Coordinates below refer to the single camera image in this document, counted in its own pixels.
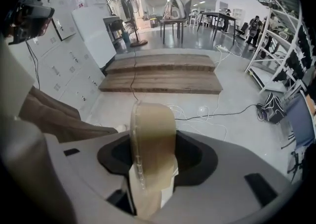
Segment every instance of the cabinet drawer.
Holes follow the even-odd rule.
[[[34,71],[34,62],[25,42],[16,45],[9,45],[9,50],[29,74]]]
[[[80,113],[81,108],[84,106],[83,99],[68,89],[66,89],[64,93],[61,95],[59,101],[77,109],[79,113]]]
[[[79,34],[74,34],[63,40],[62,45],[67,55],[74,61],[75,68],[78,70],[91,58],[89,55],[85,56],[89,52]]]
[[[71,98],[67,97],[70,94],[65,94],[66,96],[60,101],[66,100],[68,98],[69,105],[78,109],[81,119],[86,120],[89,115],[93,104],[95,103],[100,91],[96,85],[89,81],[82,71],[71,79],[71,81],[66,86],[67,92],[72,93],[74,97],[74,103],[72,103]]]
[[[58,76],[62,80],[64,85],[78,73],[75,68],[74,60],[71,59],[62,45],[49,51],[42,62],[49,68],[52,74]]]
[[[47,51],[60,44],[60,39],[55,31],[53,23],[51,22],[48,25],[46,33],[43,36],[29,40],[28,44],[37,58],[41,58]]]
[[[97,87],[99,87],[102,81],[105,79],[105,76],[94,60],[87,61],[81,70],[83,70],[85,77]]]
[[[67,7],[56,9],[52,21],[61,40],[77,32],[73,17]]]
[[[38,81],[36,79],[35,70],[31,72],[32,77],[34,78],[34,86],[38,88]],[[42,64],[39,63],[39,83],[40,83],[40,90],[47,95],[59,99],[62,95],[63,91],[65,90],[65,84],[63,83],[62,79],[57,75],[54,75],[50,69]]]

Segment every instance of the black cable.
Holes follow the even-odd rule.
[[[263,108],[264,106],[261,103],[257,104],[257,119],[259,121],[267,120],[267,112]]]
[[[134,56],[134,79],[133,79],[132,83],[130,84],[130,90],[133,92],[133,95],[136,98],[136,100],[139,101],[138,98],[135,96],[134,90],[132,88],[132,85],[133,85],[135,78],[136,78],[136,68],[135,68],[136,67],[136,51],[135,51],[135,49],[134,49],[134,53],[135,53],[135,56]]]
[[[197,119],[197,118],[200,118],[200,117],[212,117],[212,116],[226,116],[226,115],[236,115],[236,114],[240,114],[240,113],[243,113],[245,110],[247,110],[249,107],[251,106],[257,106],[259,104],[250,104],[249,106],[247,106],[243,111],[241,112],[236,112],[236,113],[226,113],[226,114],[214,114],[214,115],[205,115],[205,116],[197,116],[197,117],[192,117],[192,118],[189,118],[189,119],[176,119],[176,120],[190,120],[190,119]]]
[[[26,43],[26,46],[27,46],[27,48],[28,48],[28,50],[29,50],[29,53],[30,53],[30,55],[31,55],[31,57],[32,57],[32,59],[33,59],[33,63],[34,63],[34,67],[35,67],[35,76],[36,76],[36,79],[37,79],[37,81],[38,81],[39,90],[40,90],[39,60],[38,60],[37,57],[35,56],[35,54],[34,54],[32,48],[31,48],[30,45],[29,45],[29,43],[28,43],[27,41],[25,41],[25,43]]]
[[[39,90],[40,90],[39,60],[38,60],[37,57],[35,56],[35,54],[34,54],[32,48],[31,48],[30,44],[27,43],[27,46],[28,46],[29,52],[30,52],[30,54],[31,54],[31,56],[32,56],[32,58],[33,58],[33,61],[34,61],[34,57],[35,57],[35,59],[36,59],[36,61],[37,61],[37,67],[35,68],[35,74],[36,74],[36,79],[37,79],[37,81],[38,81],[38,83],[39,83]]]

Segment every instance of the table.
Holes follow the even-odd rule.
[[[197,28],[197,31],[199,30],[199,26],[201,24],[201,21],[202,21],[202,18],[204,15],[206,16],[211,16],[212,17],[212,22],[213,22],[213,17],[215,17],[215,20],[216,18],[217,19],[217,23],[216,23],[216,27],[215,29],[213,29],[213,33],[215,31],[215,34],[213,35],[213,41],[215,40],[215,37],[216,37],[216,32],[217,32],[217,29],[218,29],[218,22],[219,22],[219,19],[220,18],[223,18],[223,19],[227,19],[227,20],[233,20],[234,21],[234,38],[233,38],[233,45],[235,43],[235,35],[236,35],[236,19],[232,16],[228,16],[226,14],[222,14],[222,13],[217,13],[217,12],[202,12],[201,13],[202,17],[200,18],[199,20],[199,23],[198,23],[198,28]]]
[[[113,29],[112,27],[111,27],[111,25],[114,23],[114,22],[119,22],[119,29]],[[121,39],[122,39],[122,37],[121,37],[121,34],[120,33],[118,33],[118,38],[117,37],[115,37],[115,35],[114,35],[114,33],[116,32],[118,32],[119,30],[122,32],[122,34],[123,34],[123,32],[124,32],[124,26],[123,26],[123,24],[122,24],[122,21],[121,21],[121,19],[118,17],[118,16],[108,16],[108,17],[105,17],[105,18],[103,18],[103,22],[104,22],[104,24],[105,24],[105,26],[106,26],[106,28],[107,28],[107,31],[109,32],[109,34],[111,34],[112,35],[112,37],[113,37],[113,41],[112,41],[112,44],[113,45],[115,45],[118,41],[120,41]]]
[[[183,27],[184,22],[187,21],[187,19],[163,19],[160,21],[160,36],[161,36],[161,29],[163,25],[163,44],[164,44],[164,37],[165,37],[165,26],[166,24],[172,24],[172,34],[173,34],[173,25],[177,24],[177,38],[179,39],[181,36],[181,43],[183,43]],[[182,35],[180,35],[180,25],[182,25]]]

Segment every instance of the white cabinet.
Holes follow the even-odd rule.
[[[67,0],[42,0],[42,2],[44,6],[55,9],[52,21],[61,40],[77,32]]]
[[[51,50],[54,46],[60,44],[60,40],[55,31],[53,23],[50,22],[46,33],[43,36],[28,40],[28,44],[38,59],[46,52]]]
[[[83,73],[85,74],[85,77],[97,87],[99,87],[102,81],[105,79],[105,76],[101,70],[92,60],[85,63],[83,67]]]
[[[67,54],[74,58],[75,67],[78,69],[82,68],[85,78],[94,85],[99,86],[105,76],[91,57],[81,37],[78,34],[73,35],[65,39],[62,44],[64,44]]]
[[[78,72],[75,68],[74,60],[67,54],[63,45],[59,45],[49,51],[42,59],[42,62],[52,74],[61,79],[64,85]]]
[[[99,68],[116,54],[103,19],[104,11],[96,6],[82,7],[72,12],[78,31]]]
[[[59,100],[76,108],[85,121],[99,94],[98,87],[87,78],[82,68],[67,84],[66,91]]]
[[[67,8],[56,9],[52,21],[61,40],[77,32],[73,18]]]
[[[84,107],[84,100],[78,94],[75,94],[71,90],[66,89],[61,95],[59,101],[77,109],[79,111],[81,119],[83,119],[82,116],[84,115],[84,111],[81,111],[81,109]]]
[[[29,74],[35,70],[33,59],[25,42],[15,45],[9,45],[9,50]]]
[[[32,77],[35,80],[34,86],[38,87],[38,82],[35,76],[35,70],[31,73]],[[42,62],[39,62],[39,83],[40,90],[47,95],[59,99],[65,90],[65,84],[62,78],[55,75],[51,70],[44,65]]]
[[[72,35],[62,41],[67,55],[74,60],[75,68],[80,69],[91,56],[79,34]]]

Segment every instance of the wooden platform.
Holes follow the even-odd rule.
[[[109,92],[132,92],[134,73],[108,75],[99,89]],[[137,72],[132,85],[134,92],[219,94],[223,89],[216,75],[200,71]]]
[[[195,70],[213,72],[215,65],[206,55],[162,54],[115,60],[106,70],[108,74],[148,70]]]
[[[100,91],[219,94],[223,90],[206,55],[139,56],[134,65],[133,57],[115,60]]]

